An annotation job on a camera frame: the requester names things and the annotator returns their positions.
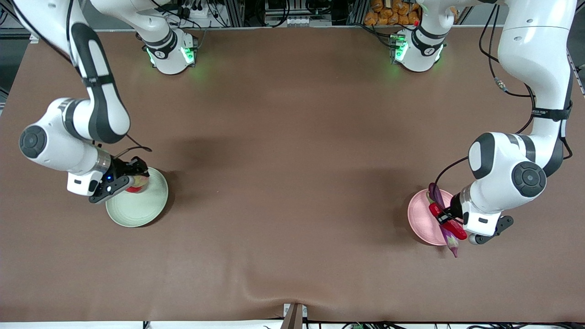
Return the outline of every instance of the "red pepper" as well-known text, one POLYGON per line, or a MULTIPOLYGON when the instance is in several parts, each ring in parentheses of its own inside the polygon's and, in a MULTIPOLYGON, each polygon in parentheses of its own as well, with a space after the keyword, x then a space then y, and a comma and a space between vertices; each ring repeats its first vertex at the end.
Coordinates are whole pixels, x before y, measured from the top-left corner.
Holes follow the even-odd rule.
POLYGON ((461 224, 450 219, 449 216, 444 214, 437 203, 431 203, 429 205, 429 210, 431 211, 431 214, 437 219, 437 221, 439 221, 439 225, 441 225, 442 228, 453 233, 453 235, 459 240, 467 239, 467 232, 465 232, 461 224))

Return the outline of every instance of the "black cable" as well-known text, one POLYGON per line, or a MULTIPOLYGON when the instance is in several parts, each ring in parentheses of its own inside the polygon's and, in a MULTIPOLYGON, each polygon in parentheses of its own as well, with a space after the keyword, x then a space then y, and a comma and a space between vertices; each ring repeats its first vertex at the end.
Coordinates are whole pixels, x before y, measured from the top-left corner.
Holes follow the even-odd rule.
POLYGON ((262 0, 257 0, 256 1, 256 7, 254 8, 254 14, 256 15, 256 19, 258 20, 258 22, 260 23, 261 26, 267 26, 266 22, 264 22, 264 18, 260 17, 260 5, 262 4, 262 0))
POLYGON ((288 0, 283 0, 283 3, 284 3, 283 18, 280 20, 280 22, 278 24, 274 25, 273 28, 277 28, 277 27, 281 26, 284 22, 286 22, 288 19, 288 15, 291 12, 291 5, 288 3, 288 0))
POLYGON ((417 30, 416 28, 414 28, 414 29, 411 29, 411 28, 409 28, 408 26, 404 26, 404 25, 402 25, 402 24, 398 24, 398 23, 396 23, 396 24, 394 24, 394 25, 401 26, 401 27, 403 27, 403 28, 405 28, 406 30, 409 30, 409 31, 416 31, 416 30, 417 30))
POLYGON ((142 146, 139 142, 137 142, 135 139, 133 139, 130 135, 126 134, 126 137, 128 137, 128 139, 130 139, 132 142, 134 142, 134 144, 136 144, 136 146, 132 146, 131 148, 127 148, 123 151, 121 151, 120 153, 118 153, 117 155, 115 155, 113 158, 117 159, 121 156, 123 156, 124 154, 128 153, 131 150, 136 150, 136 149, 143 149, 147 152, 152 152, 151 148, 148 148, 146 146, 142 146))
POLYGON ((376 32, 376 30, 374 30, 374 26, 371 27, 372 32, 374 33, 374 35, 376 36, 376 38, 378 38, 378 41, 385 45, 388 48, 392 48, 392 46, 390 46, 388 43, 386 43, 384 40, 382 40, 382 37, 376 32))
POLYGON ((73 0, 69 1, 69 7, 67 8, 67 20, 65 23, 65 39, 67 40, 67 48, 69 51, 69 61, 71 65, 77 67, 77 63, 73 58, 73 50, 71 49, 71 35, 69 33, 69 24, 71 23, 71 10, 73 9, 73 0))
POLYGON ((565 146, 565 148, 567 149, 567 152, 569 153, 569 155, 567 155, 566 157, 564 157, 563 160, 566 160, 566 159, 572 157, 573 156, 573 151, 569 147, 569 143, 567 143, 567 138, 566 137, 559 137, 559 139, 560 139, 561 142, 563 142, 563 145, 565 146))
MULTIPOLYGON (((489 65, 489 67, 490 67, 491 76, 492 76, 492 78, 494 78, 494 79, 495 79, 495 72, 494 72, 493 66, 492 66, 492 64, 491 64, 491 61, 493 60, 493 61, 495 61, 496 63, 499 63, 500 61, 499 61, 499 59, 498 59, 498 58, 496 58, 496 57, 494 57, 494 56, 492 56, 492 55, 491 55, 491 49, 492 49, 492 45, 493 45, 493 41, 494 41, 495 25, 496 25, 496 22, 498 21, 498 16, 499 16, 499 14, 500 14, 500 6, 499 6, 499 5, 494 5, 494 8, 492 8, 492 10, 491 10, 490 17, 488 17, 488 19, 487 19, 487 22, 486 22, 486 25, 484 25, 484 27, 483 27, 483 30, 481 31, 481 35, 480 35, 480 37, 479 37, 479 50, 480 50, 480 51, 481 51, 481 52, 482 52, 484 55, 486 55, 486 56, 487 56, 487 58, 488 58, 488 60, 487 60, 487 61, 488 61, 488 65, 489 65), (486 34, 487 27, 488 27, 488 25, 490 24, 490 22, 491 22, 491 18, 493 17, 494 13, 495 13, 494 23, 493 23, 493 26, 492 26, 492 28, 491 28, 491 33, 490 33, 490 47, 488 48, 488 52, 486 52, 486 51, 483 49, 483 46, 482 46, 482 43, 483 43, 483 36, 486 34)), ((530 95, 520 95, 520 94, 514 94, 513 92, 509 92, 508 90, 503 90, 503 89, 502 89, 502 91, 503 91, 503 92, 505 92, 506 94, 510 95, 510 96, 516 96, 516 97, 530 97, 530 95)))
POLYGON ((219 12, 218 4, 217 4, 216 0, 207 0, 207 4, 208 4, 208 6, 210 8, 211 8, 211 3, 213 3, 213 5, 215 7, 215 12, 217 13, 217 15, 218 15, 219 19, 221 20, 221 22, 219 21, 219 19, 217 17, 215 17, 215 15, 213 15, 213 13, 212 13, 212 16, 215 18, 215 20, 219 24, 221 24, 221 26, 223 26, 225 28, 228 28, 229 27, 228 24, 223 20, 223 17, 221 16, 221 13, 219 12))
MULTIPOLYGON (((0 19, 2 19, 2 16, 4 16, 4 13, 5 13, 4 9, 0 8, 0 19)), ((8 12, 6 12, 6 17, 4 17, 4 20, 2 22, 0 22, 0 25, 2 25, 6 21, 7 17, 8 17, 8 12)))
POLYGON ((313 2, 313 0, 307 0, 305 1, 305 9, 308 10, 308 12, 310 12, 313 15, 325 15, 327 13, 331 12, 331 7, 333 2, 329 3, 329 6, 327 7, 327 9, 322 10, 321 12, 319 12, 319 9, 317 8, 316 4, 315 7, 313 9, 311 9, 310 7, 310 3, 313 2))
MULTIPOLYGON (((156 5, 156 6, 157 6, 159 9, 163 10, 164 12, 166 12, 166 13, 169 13, 169 14, 171 14, 171 15, 175 15, 175 16, 176 16, 176 17, 178 17, 178 18, 182 18, 181 16, 177 15, 177 14, 176 14, 176 13, 174 13, 174 12, 170 12, 170 11, 168 11, 168 10, 164 9, 164 8, 163 8, 161 5, 157 4, 157 3, 156 3, 156 1, 154 1, 154 0, 150 0, 150 2, 152 2, 153 4, 155 4, 155 5, 156 5)), ((201 29, 201 25, 197 24, 197 22, 194 22, 194 21, 192 21, 192 20, 190 20, 190 19, 187 19, 187 18, 182 18, 182 19, 186 20, 186 21, 187 21, 187 22, 189 22, 189 23, 192 23, 193 25, 197 25, 197 27, 198 27, 199 29, 201 29)))
POLYGON ((198 42, 197 44, 197 50, 201 49, 201 46, 203 46, 203 41, 205 41, 205 35, 207 35, 207 30, 209 30, 209 28, 211 27, 211 21, 209 21, 209 27, 205 29, 205 31, 203 31, 203 37, 201 37, 201 41, 198 42))
POLYGON ((8 7, 6 7, 5 5, 3 5, 1 2, 0 2, 0 6, 2 7, 2 10, 3 11, 5 11, 5 12, 9 13, 10 15, 12 15, 12 17, 17 17, 15 13, 13 13, 10 9, 8 9, 8 7))
POLYGON ((500 61, 497 58, 493 57, 491 54, 488 54, 485 50, 483 50, 483 46, 481 45, 483 43, 483 36, 486 34, 487 27, 491 22, 491 18, 494 16, 496 6, 497 5, 494 5, 494 8, 492 8, 490 17, 487 18, 486 25, 484 25, 483 30, 481 31, 481 35, 479 36, 479 50, 488 58, 494 60, 496 63, 499 63, 500 61))
MULTIPOLYGON (((529 87, 529 86, 526 86, 526 88, 527 88, 527 90, 528 90, 528 93, 530 94, 530 99, 531 99, 531 101, 532 101, 532 108, 534 108, 534 107, 535 107, 534 93, 532 92, 532 90, 530 89, 530 87, 529 87)), ((526 129, 526 128, 527 128, 527 127, 530 125, 530 123, 532 122, 532 118, 533 118, 533 117, 532 117, 532 115, 531 115, 531 116, 530 116, 530 118, 528 118, 528 121, 527 121, 527 122, 524 124, 524 126, 522 126, 522 128, 520 128, 518 131, 516 131, 516 133, 522 133, 522 132, 523 132, 523 131, 524 131, 524 130, 525 130, 525 129, 526 129)), ((572 152, 569 152, 569 156, 568 156, 568 157, 571 157, 571 156, 573 156, 573 153, 572 153, 572 152)), ((443 170, 442 170, 442 171, 439 173, 439 175, 437 176, 437 178, 435 179, 435 188, 436 188, 436 189, 438 189, 438 188, 439 188, 439 179, 441 179, 441 176, 443 176, 443 174, 444 174, 444 173, 446 173, 446 172, 447 172, 447 170, 449 170, 449 169, 451 169, 451 168, 455 167, 456 165, 458 165, 459 163, 461 163, 461 162, 463 162, 463 161, 465 161, 465 160, 467 160, 467 159, 469 159, 469 157, 468 157, 468 156, 466 156, 466 157, 462 157, 461 159, 459 159, 459 160, 457 160, 457 161, 455 161, 455 162, 451 163, 450 165, 446 166, 446 167, 445 167, 445 168, 444 168, 444 169, 443 169, 443 170)), ((433 195, 434 195, 434 193, 430 193, 430 194, 429 194, 429 196, 430 196, 431 200, 433 200, 434 202, 436 202, 436 200, 434 199, 434 196, 433 196, 433 195)), ((453 216, 449 215, 448 213, 446 213, 446 212, 445 212, 445 209, 444 209, 444 208, 442 208, 440 204, 438 204, 438 203, 437 203, 437 205, 439 206, 439 209, 441 209, 441 211, 443 212, 443 214, 445 214, 447 217, 449 217, 450 219, 452 219, 452 220, 454 220, 454 221, 456 221, 456 222, 458 222, 458 223, 460 223, 460 224, 463 224, 463 222, 462 222, 462 221, 460 221, 459 219, 457 219, 457 218, 455 218, 455 217, 453 217, 453 216)), ((492 329, 492 328, 486 328, 486 327, 483 327, 483 328, 481 328, 481 327, 474 327, 474 328, 471 328, 471 327, 469 327, 469 328, 467 328, 467 329, 492 329)))
POLYGON ((381 32, 378 32, 378 31, 376 31, 376 30, 374 30, 374 29, 370 30, 370 28, 368 28, 366 25, 364 25, 364 24, 361 24, 361 23, 351 23, 350 25, 359 26, 359 27, 361 27, 362 29, 364 29, 364 30, 368 31, 368 33, 370 33, 370 34, 377 34, 377 35, 379 35, 379 36, 383 36, 383 37, 390 37, 390 35, 389 35, 389 34, 386 34, 386 33, 381 33, 381 32))

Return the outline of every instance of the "pink plate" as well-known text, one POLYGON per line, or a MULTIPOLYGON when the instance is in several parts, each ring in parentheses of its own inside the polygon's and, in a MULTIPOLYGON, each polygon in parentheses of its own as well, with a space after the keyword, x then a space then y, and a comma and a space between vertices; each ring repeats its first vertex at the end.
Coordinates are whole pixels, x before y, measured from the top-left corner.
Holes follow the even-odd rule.
MULTIPOLYGON (((441 233, 441 228, 439 228, 439 223, 429 210, 426 191, 422 190, 416 193, 410 200, 408 204, 408 222, 416 235, 426 243, 436 246, 447 245, 443 238, 443 233, 441 233)), ((441 195, 445 201, 445 206, 449 206, 453 195, 443 190, 441 190, 441 195)))

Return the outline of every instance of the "brown table cover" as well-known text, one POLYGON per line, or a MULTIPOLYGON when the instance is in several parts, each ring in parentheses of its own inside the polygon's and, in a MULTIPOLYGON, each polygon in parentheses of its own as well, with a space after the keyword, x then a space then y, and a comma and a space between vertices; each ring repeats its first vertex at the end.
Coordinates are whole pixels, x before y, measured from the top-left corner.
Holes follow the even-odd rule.
MULTIPOLYGON (((453 29, 417 74, 361 29, 212 31, 176 76, 150 67, 134 33, 101 34, 130 134, 154 150, 133 155, 171 191, 158 221, 131 229, 20 153, 52 100, 86 95, 70 64, 30 45, 0 119, 0 320, 243 320, 296 301, 312 320, 585 321, 577 87, 575 156, 506 212, 502 236, 455 259, 408 225, 412 195, 477 136, 529 116, 529 99, 494 85, 479 33, 453 29)), ((461 164, 441 186, 471 181, 461 164)))

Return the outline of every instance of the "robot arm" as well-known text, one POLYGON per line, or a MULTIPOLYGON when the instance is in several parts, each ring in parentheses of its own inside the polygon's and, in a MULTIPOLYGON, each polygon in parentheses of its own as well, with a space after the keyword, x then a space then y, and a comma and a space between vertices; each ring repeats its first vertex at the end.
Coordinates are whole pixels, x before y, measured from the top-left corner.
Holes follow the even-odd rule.
POLYGON ((407 48, 395 60, 414 72, 430 69, 443 49, 443 41, 455 16, 450 10, 453 6, 475 6, 480 0, 417 0, 422 8, 420 24, 414 29, 403 29, 407 48))
POLYGON ((116 17, 136 30, 146 45, 150 61, 164 74, 177 74, 195 64, 197 39, 181 29, 171 29, 154 8, 169 0, 91 0, 104 15, 116 17))
MULTIPOLYGON (((428 4, 424 9, 428 12, 439 8, 438 19, 424 16, 423 29, 427 29, 425 21, 435 22, 434 33, 446 34, 452 19, 445 19, 450 14, 444 14, 443 9, 455 0, 418 1, 428 4)), ((478 235, 494 235, 502 211, 526 204, 542 193, 546 178, 562 164, 562 139, 571 107, 572 72, 566 42, 576 1, 505 0, 504 3, 510 11, 498 56, 505 71, 534 91, 534 125, 529 135, 488 132, 471 145, 469 166, 476 180, 454 196, 446 211, 463 219, 464 229, 473 234, 472 243, 477 242, 478 235)), ((411 34, 409 40, 416 44, 418 33, 411 34)), ((424 52, 409 50, 402 64, 422 71, 434 63, 435 59, 429 58, 424 57, 424 52)))
POLYGON ((53 101, 45 115, 20 136, 22 153, 40 165, 68 172, 67 189, 89 196, 93 203, 132 184, 131 174, 147 176, 140 159, 126 163, 91 143, 121 140, 130 128, 130 118, 101 42, 77 0, 15 0, 14 7, 24 27, 69 55, 89 94, 89 99, 53 101))

